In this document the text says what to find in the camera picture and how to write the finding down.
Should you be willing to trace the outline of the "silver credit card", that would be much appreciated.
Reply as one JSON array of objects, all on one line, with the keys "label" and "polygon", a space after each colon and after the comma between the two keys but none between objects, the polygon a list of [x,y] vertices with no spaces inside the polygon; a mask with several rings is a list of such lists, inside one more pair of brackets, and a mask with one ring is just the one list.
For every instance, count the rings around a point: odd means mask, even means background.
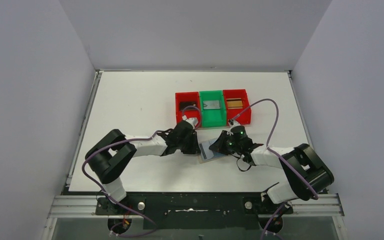
[{"label": "silver credit card", "polygon": [[199,143],[201,150],[200,156],[202,162],[207,162],[215,158],[215,153],[210,149],[210,146],[215,142],[215,140],[207,140]]},{"label": "silver credit card", "polygon": [[219,110],[221,103],[219,100],[204,100],[202,106],[204,110]]}]

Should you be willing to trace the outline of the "beige card holder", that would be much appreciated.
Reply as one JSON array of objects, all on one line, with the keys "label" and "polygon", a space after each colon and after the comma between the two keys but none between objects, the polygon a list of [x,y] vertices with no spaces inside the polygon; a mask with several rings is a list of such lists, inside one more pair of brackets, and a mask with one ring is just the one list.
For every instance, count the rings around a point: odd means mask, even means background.
[{"label": "beige card holder", "polygon": [[210,161],[214,161],[223,157],[226,157],[227,155],[213,151],[210,149],[210,145],[216,142],[216,138],[202,141],[198,143],[198,147],[200,149],[200,155],[198,162],[200,164],[208,163]]}]

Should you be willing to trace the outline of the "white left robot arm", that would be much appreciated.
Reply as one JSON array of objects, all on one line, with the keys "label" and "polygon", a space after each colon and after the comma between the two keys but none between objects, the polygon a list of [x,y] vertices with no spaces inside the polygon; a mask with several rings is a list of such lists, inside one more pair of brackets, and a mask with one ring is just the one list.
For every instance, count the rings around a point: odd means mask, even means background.
[{"label": "white left robot arm", "polygon": [[196,117],[185,118],[174,128],[156,130],[149,137],[127,138],[119,129],[111,130],[85,155],[82,171],[88,178],[86,165],[96,174],[95,182],[109,197],[108,207],[123,213],[128,207],[127,192],[120,178],[132,158],[143,156],[164,157],[181,151],[184,155],[198,155]]}]

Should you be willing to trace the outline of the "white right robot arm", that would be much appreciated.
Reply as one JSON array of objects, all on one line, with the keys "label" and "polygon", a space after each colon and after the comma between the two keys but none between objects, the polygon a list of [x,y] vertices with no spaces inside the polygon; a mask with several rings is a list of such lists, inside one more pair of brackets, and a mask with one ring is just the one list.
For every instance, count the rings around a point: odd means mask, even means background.
[{"label": "white right robot arm", "polygon": [[262,192],[261,207],[269,214],[275,213],[283,202],[317,199],[318,194],[335,181],[331,170],[309,144],[270,147],[255,143],[243,125],[223,130],[209,149],[238,157],[250,166],[283,170],[286,181],[275,183]]}]

